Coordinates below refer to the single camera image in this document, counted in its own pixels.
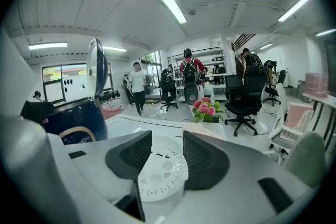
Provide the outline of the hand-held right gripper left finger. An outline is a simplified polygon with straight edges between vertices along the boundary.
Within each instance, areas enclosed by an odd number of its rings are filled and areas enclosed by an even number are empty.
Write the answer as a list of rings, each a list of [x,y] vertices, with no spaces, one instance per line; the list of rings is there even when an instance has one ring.
[[[112,207],[113,222],[144,222],[138,177],[151,154],[152,132],[66,145],[90,186]]]

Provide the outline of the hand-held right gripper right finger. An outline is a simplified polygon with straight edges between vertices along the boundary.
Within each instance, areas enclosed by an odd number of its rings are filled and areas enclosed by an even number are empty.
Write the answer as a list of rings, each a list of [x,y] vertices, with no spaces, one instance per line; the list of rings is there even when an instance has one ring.
[[[188,179],[168,223],[265,223],[310,188],[255,149],[183,133]]]

